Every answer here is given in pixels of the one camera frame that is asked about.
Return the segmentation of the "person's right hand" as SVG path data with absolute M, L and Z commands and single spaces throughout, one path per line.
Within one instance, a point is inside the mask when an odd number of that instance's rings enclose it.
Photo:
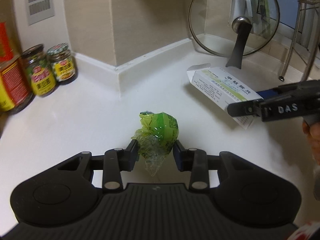
M 320 162 L 320 125 L 319 122 L 309 126 L 305 121 L 302 123 L 302 129 L 307 136 L 307 140 L 311 146 L 312 156 L 317 165 Z

